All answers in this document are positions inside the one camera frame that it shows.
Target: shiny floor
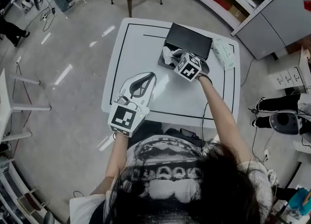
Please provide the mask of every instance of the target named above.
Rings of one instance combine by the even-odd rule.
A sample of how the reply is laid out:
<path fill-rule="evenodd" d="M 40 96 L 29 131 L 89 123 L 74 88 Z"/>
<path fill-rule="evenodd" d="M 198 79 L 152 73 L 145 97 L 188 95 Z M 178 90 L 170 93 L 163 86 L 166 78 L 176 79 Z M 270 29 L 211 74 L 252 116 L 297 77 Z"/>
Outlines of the shiny floor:
<path fill-rule="evenodd" d="M 23 75 L 42 82 L 39 86 L 26 85 L 32 102 L 52 106 L 49 112 L 32 112 L 24 131 L 30 130 L 33 136 L 19 141 L 15 158 L 29 185 L 41 190 L 50 201 L 49 208 L 63 221 L 69 216 L 73 191 L 88 195 L 104 177 L 112 146 L 103 152 L 98 148 L 103 139 L 111 135 L 108 116 L 101 111 L 102 93 L 118 28 L 128 16 L 126 0 L 114 0 L 114 5 L 110 0 L 75 1 L 76 5 L 65 14 L 56 8 L 55 19 L 46 32 L 42 31 L 45 22 L 40 21 L 40 17 L 31 22 L 38 13 L 35 9 L 23 16 L 13 6 L 6 19 L 21 28 L 31 22 L 28 28 L 31 35 L 18 48 L 6 38 L 0 41 L 1 69 L 15 71 L 16 61 L 21 56 Z M 222 19 L 196 0 L 163 0 L 163 5 L 158 0 L 134 0 L 133 17 L 176 22 L 227 37 L 231 33 Z M 103 36 L 112 25 L 116 28 Z M 51 36 L 42 43 L 48 33 Z M 243 81 L 253 56 L 236 37 L 234 39 L 240 43 Z M 278 97 L 283 93 L 274 90 L 269 83 L 267 67 L 271 62 L 271 58 L 254 61 L 241 89 L 238 125 L 250 149 L 255 129 L 249 123 L 254 115 L 247 108 L 261 96 Z M 72 69 L 55 85 L 70 65 Z M 12 93 L 13 81 L 9 85 Z M 16 83 L 14 101 L 28 101 L 20 82 Z M 13 133 L 21 132 L 27 115 L 28 112 L 13 115 Z M 185 128 L 201 133 L 200 128 Z M 216 131 L 210 129 L 204 133 L 210 138 L 216 135 Z M 271 134 L 272 130 L 257 131 L 254 152 L 261 159 Z M 271 157 L 265 165 L 277 172 L 280 184 L 284 185 L 298 156 L 292 137 L 274 133 L 267 147 Z"/>

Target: dark hair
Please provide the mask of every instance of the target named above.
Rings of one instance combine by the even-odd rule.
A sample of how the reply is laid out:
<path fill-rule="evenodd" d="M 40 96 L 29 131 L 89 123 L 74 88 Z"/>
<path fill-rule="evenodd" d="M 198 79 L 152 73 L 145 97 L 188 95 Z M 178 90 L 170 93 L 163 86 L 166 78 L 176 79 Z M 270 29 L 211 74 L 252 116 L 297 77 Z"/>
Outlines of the dark hair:
<path fill-rule="evenodd" d="M 170 217 L 176 223 L 260 224 L 265 219 L 261 211 L 265 206 L 256 199 L 256 185 L 248 177 L 251 171 L 238 168 L 232 150 L 211 143 L 209 152 L 198 157 L 200 199 L 191 199 L 185 205 L 172 197 L 142 197 L 150 175 L 144 174 L 144 166 L 127 167 L 113 187 L 104 223 L 162 223 Z M 138 175 L 135 180 L 130 176 L 133 173 Z"/>

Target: white cube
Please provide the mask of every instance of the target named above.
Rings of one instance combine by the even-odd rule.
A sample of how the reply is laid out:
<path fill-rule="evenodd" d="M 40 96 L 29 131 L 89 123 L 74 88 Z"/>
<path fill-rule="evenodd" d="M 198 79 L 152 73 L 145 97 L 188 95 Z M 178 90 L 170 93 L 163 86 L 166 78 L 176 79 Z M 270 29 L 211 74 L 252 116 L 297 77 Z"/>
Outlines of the white cube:
<path fill-rule="evenodd" d="M 181 55 L 181 61 L 174 71 L 186 80 L 192 82 L 201 71 L 201 61 L 199 58 L 185 53 Z"/>

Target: black box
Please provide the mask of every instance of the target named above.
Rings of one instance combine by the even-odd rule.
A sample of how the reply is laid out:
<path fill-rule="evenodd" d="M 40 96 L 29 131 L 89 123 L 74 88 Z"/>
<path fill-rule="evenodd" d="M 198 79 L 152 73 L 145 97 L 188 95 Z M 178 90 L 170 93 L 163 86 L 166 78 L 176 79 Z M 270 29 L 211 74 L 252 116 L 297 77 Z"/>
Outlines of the black box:
<path fill-rule="evenodd" d="M 210 37 L 173 23 L 165 39 L 164 46 L 167 46 L 171 51 L 185 49 L 194 55 L 207 60 L 212 41 L 213 39 Z M 158 60 L 158 65 L 169 69 L 175 68 L 174 64 L 167 65 L 164 63 L 163 51 Z"/>

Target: white chair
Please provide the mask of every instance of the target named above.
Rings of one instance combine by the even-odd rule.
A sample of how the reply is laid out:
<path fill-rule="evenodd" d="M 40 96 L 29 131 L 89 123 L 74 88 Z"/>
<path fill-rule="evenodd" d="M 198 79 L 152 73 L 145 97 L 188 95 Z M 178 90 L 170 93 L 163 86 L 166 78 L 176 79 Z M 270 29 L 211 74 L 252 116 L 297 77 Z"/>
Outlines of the white chair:
<path fill-rule="evenodd" d="M 51 106 L 40 106 L 35 104 L 16 104 L 13 103 L 7 86 L 6 77 L 10 76 L 16 80 L 32 83 L 32 84 L 40 84 L 40 81 L 33 80 L 24 76 L 20 76 L 17 74 L 6 74 L 3 69 L 0 76 L 0 143 L 3 141 L 14 140 L 18 138 L 27 138 L 32 136 L 31 132 L 25 132 L 16 135 L 4 136 L 6 125 L 10 119 L 12 112 L 21 112 L 22 110 L 39 110 L 39 111 L 50 111 Z"/>

